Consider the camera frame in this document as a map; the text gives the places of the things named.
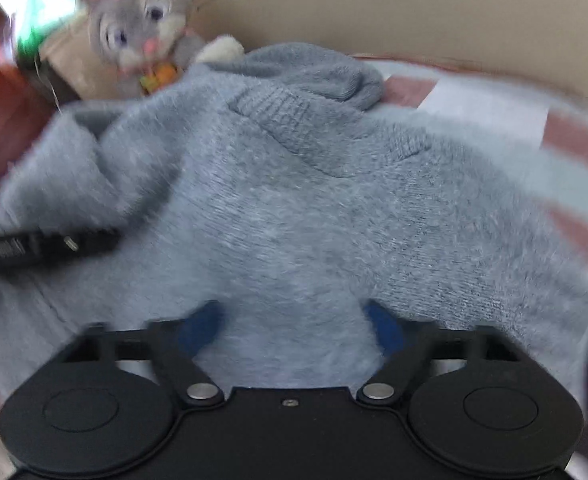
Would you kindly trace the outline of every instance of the gray sweater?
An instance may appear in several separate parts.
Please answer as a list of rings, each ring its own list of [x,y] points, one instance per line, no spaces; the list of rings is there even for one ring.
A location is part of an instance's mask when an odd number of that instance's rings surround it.
[[[359,307],[376,298],[498,325],[580,397],[581,265],[469,148],[364,114],[381,93],[360,62],[286,44],[144,101],[65,110],[4,181],[0,230],[124,239],[0,279],[1,396],[85,323],[138,328],[210,299],[228,320],[197,362],[224,389],[354,387],[382,361]]]

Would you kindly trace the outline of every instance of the white paw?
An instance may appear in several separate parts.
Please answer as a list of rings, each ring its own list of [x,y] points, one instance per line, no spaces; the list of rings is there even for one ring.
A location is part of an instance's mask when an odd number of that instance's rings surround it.
[[[245,49],[232,36],[219,36],[205,45],[194,58],[194,63],[229,62],[241,59]]]

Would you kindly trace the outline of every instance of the beige headboard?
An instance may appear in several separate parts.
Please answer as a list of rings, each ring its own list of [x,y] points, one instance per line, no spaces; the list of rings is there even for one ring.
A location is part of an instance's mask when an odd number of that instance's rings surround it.
[[[552,84],[588,97],[588,0],[196,0],[192,25],[247,48],[309,41]]]

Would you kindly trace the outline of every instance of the small screw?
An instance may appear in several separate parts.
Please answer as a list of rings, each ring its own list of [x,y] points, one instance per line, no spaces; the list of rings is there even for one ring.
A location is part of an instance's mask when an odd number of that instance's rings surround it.
[[[194,400],[207,400],[218,394],[218,388],[210,383],[196,383],[187,388],[187,394]]]
[[[370,383],[363,388],[363,394],[372,400],[385,400],[394,395],[394,388],[385,383]]]
[[[72,240],[72,238],[70,238],[69,236],[66,236],[65,238],[63,238],[63,241],[65,242],[65,245],[68,246],[73,251],[78,250],[78,244],[74,240]]]

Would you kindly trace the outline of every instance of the green object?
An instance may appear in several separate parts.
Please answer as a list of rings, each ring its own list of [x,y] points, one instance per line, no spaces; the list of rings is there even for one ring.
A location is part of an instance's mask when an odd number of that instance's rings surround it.
[[[40,44],[76,10],[75,0],[27,0],[16,38],[16,61],[34,62]]]

